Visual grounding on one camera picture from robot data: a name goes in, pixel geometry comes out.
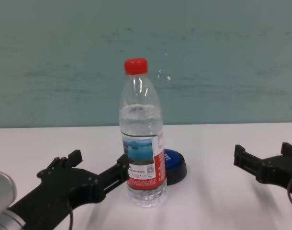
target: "red bottle cap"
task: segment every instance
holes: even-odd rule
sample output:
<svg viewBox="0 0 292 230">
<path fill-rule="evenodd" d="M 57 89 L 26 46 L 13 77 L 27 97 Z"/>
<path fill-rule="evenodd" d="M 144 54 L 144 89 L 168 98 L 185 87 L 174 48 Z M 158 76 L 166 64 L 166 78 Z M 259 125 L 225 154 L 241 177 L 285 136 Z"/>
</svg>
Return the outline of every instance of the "red bottle cap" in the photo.
<svg viewBox="0 0 292 230">
<path fill-rule="evenodd" d="M 126 74 L 137 75 L 148 72 L 147 60 L 145 58 L 133 58 L 125 61 Z"/>
</svg>

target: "blue button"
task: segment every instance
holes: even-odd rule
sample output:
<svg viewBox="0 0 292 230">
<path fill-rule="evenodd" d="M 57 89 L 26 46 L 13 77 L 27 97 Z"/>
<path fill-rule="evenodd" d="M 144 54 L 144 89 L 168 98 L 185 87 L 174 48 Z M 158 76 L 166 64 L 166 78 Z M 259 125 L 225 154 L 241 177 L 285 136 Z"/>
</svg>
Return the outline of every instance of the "blue button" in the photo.
<svg viewBox="0 0 292 230">
<path fill-rule="evenodd" d="M 165 169 L 172 169 L 180 164 L 180 154 L 171 149 L 165 149 Z"/>
</svg>

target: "water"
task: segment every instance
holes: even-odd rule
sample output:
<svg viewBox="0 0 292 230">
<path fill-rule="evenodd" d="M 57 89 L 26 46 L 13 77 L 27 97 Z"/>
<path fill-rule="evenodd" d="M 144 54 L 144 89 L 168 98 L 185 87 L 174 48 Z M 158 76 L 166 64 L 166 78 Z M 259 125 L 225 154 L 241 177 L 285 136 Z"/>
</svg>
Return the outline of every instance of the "water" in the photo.
<svg viewBox="0 0 292 230">
<path fill-rule="evenodd" d="M 163 128 L 161 109 L 151 104 L 126 106 L 120 110 L 120 128 L 123 134 L 137 139 L 159 135 Z M 152 207 L 163 200 L 166 186 L 166 180 L 152 190 L 136 190 L 128 185 L 128 193 L 136 205 Z"/>
</svg>

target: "silver cylinder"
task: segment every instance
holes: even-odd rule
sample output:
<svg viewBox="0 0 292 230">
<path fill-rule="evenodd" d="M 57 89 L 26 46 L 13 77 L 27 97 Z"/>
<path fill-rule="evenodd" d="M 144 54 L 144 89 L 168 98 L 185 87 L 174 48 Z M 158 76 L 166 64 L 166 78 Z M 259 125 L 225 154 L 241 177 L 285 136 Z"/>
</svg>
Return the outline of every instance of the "silver cylinder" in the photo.
<svg viewBox="0 0 292 230">
<path fill-rule="evenodd" d="M 25 222 L 10 210 L 0 213 L 0 230 L 22 230 Z"/>
<path fill-rule="evenodd" d="M 14 181 L 6 174 L 0 172 L 0 213 L 15 201 L 16 186 Z"/>
</svg>

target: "plastic water bottle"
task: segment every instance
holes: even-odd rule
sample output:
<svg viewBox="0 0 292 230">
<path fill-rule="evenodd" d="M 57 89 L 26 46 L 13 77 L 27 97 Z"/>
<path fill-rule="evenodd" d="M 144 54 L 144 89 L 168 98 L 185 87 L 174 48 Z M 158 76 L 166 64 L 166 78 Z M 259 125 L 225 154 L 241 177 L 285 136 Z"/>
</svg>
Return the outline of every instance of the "plastic water bottle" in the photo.
<svg viewBox="0 0 292 230">
<path fill-rule="evenodd" d="M 119 124 L 129 157 L 128 192 L 142 207 L 159 204 L 166 193 L 162 112 L 157 92 L 147 77 L 147 60 L 125 61 Z"/>
</svg>

